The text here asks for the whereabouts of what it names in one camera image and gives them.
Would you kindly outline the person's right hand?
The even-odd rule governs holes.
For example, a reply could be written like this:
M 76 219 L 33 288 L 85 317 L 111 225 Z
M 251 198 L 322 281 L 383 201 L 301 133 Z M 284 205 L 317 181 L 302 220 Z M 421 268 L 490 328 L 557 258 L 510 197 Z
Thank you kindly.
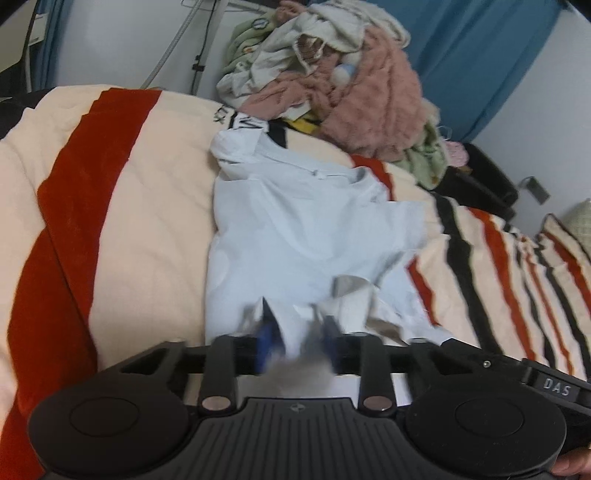
M 591 449 L 580 448 L 561 455 L 552 467 L 560 477 L 576 475 L 580 480 L 591 480 Z

